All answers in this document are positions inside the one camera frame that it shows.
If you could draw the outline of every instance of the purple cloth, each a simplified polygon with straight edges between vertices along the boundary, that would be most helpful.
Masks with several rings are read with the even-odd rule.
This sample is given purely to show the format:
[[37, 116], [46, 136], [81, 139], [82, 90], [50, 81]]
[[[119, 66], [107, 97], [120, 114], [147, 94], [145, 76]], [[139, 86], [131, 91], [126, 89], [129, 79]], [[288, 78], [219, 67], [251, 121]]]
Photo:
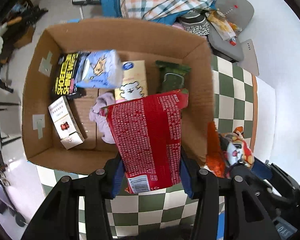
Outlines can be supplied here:
[[97, 123], [99, 131], [104, 134], [102, 137], [103, 141], [111, 144], [114, 144], [115, 141], [113, 139], [106, 117], [99, 115], [99, 110], [104, 106], [113, 104], [115, 104], [113, 94], [110, 92], [106, 92], [101, 96], [98, 96], [96, 104], [90, 109], [89, 112], [90, 121], [95, 121]]

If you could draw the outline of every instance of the chair backrest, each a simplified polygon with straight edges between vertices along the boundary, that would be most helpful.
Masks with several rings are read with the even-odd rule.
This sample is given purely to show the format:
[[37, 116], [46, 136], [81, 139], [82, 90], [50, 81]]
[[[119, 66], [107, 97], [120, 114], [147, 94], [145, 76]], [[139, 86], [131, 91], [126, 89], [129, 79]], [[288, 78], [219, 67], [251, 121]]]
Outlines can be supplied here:
[[226, 18], [243, 30], [254, 14], [254, 8], [247, 0], [216, 0], [216, 7]]

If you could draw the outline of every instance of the barcode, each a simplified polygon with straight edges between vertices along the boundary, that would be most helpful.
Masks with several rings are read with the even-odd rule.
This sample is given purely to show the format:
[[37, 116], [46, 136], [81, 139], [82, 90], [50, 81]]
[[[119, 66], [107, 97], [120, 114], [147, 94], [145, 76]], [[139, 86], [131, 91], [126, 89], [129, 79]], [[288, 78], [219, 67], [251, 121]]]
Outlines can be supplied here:
[[128, 182], [130, 184], [133, 193], [150, 191], [147, 175], [140, 175], [134, 178], [128, 178]]

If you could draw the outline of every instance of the small white box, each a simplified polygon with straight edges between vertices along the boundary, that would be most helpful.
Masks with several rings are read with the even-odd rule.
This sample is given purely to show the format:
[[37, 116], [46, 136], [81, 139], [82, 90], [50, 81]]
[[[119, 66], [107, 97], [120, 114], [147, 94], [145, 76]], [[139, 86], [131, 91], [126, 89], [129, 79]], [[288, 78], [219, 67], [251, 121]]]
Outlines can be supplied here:
[[54, 101], [48, 109], [58, 135], [60, 136], [61, 143], [66, 149], [83, 143], [84, 138], [74, 120], [65, 96]]

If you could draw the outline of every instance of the cardboard box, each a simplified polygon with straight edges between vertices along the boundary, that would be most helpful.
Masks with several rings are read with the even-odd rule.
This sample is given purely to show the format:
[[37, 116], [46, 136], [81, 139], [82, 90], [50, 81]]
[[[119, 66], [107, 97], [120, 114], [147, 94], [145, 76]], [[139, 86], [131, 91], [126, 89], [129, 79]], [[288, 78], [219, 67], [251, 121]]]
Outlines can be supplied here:
[[32, 42], [32, 37], [34, 34], [34, 28], [30, 25], [26, 31], [26, 33], [19, 39], [17, 40], [13, 46], [17, 49], [20, 49], [23, 46], [26, 46], [27, 44]]
[[60, 136], [61, 143], [70, 149], [84, 142], [84, 138], [72, 115], [66, 96], [54, 101], [49, 107], [49, 112]]
[[148, 95], [146, 66], [144, 60], [122, 62], [123, 80], [120, 88], [114, 90], [116, 103]]
[[[89, 174], [102, 168], [117, 155], [115, 145], [102, 141], [96, 124], [89, 120], [97, 89], [69, 102], [85, 141], [70, 150], [60, 142], [50, 120], [52, 75], [41, 71], [41, 62], [49, 61], [51, 73], [59, 55], [80, 50], [116, 49], [122, 61], [144, 60], [148, 94], [159, 87], [159, 70], [155, 60], [183, 63], [191, 67], [185, 80], [189, 104], [182, 111], [181, 145], [199, 164], [205, 162], [207, 123], [213, 121], [213, 85], [210, 67], [211, 52], [200, 36], [166, 26], [136, 19], [85, 19], [78, 23], [59, 24], [43, 31], [29, 66], [23, 91], [22, 139], [26, 157], [32, 163], [51, 169]], [[33, 125], [33, 116], [45, 116], [42, 137]]]

